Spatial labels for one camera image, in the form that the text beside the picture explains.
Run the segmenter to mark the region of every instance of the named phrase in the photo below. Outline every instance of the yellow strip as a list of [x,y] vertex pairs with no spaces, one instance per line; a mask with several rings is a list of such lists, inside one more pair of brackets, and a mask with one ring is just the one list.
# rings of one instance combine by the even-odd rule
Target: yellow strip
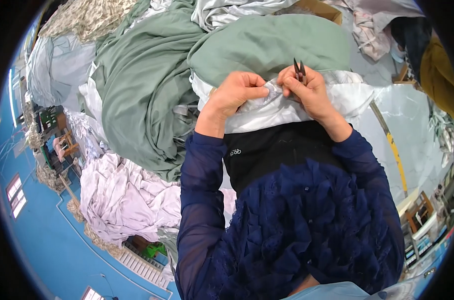
[[392,148],[393,156],[395,157],[395,161],[397,162],[400,178],[402,179],[402,185],[404,186],[405,197],[407,197],[408,196],[407,181],[405,180],[404,167],[402,166],[402,161],[400,160],[399,150],[397,149],[397,145],[393,141],[393,137],[390,134],[390,132],[387,133],[387,140],[389,141],[390,147]]

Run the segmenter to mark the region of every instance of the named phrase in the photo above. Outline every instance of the light blue fabric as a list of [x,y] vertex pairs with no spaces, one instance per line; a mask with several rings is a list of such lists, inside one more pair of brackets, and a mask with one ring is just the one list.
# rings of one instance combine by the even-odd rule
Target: light blue fabric
[[283,300],[363,300],[369,295],[350,281],[308,287]]

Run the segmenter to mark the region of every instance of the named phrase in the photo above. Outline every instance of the sage green fabric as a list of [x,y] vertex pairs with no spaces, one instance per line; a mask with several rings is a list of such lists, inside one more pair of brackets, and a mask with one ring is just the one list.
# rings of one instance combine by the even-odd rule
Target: sage green fabric
[[246,16],[205,35],[189,52],[187,63],[200,79],[218,87],[232,71],[271,80],[294,58],[316,71],[349,71],[346,33],[314,15]]
[[104,36],[101,36],[95,41],[95,52],[98,53],[102,45],[107,44],[109,41],[112,41],[122,34],[124,34],[125,29],[130,27],[134,20],[140,17],[147,9],[150,8],[150,0],[138,0],[134,6],[130,9],[128,14],[124,16],[124,19],[119,24],[117,29],[113,33],[108,33]]
[[185,144],[196,118],[174,113],[198,101],[186,58],[205,32],[190,21],[192,0],[174,0],[168,11],[106,42],[92,75],[102,99],[109,147],[165,181],[180,178]]

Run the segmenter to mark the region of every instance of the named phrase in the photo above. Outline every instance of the scissors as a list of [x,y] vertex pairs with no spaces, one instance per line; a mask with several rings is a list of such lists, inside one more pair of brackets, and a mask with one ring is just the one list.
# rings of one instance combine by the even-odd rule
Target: scissors
[[297,61],[295,60],[294,58],[294,69],[295,69],[295,78],[302,82],[302,84],[304,86],[307,85],[307,78],[305,77],[305,67],[304,67],[304,63],[302,61],[300,61],[300,69],[297,65]]

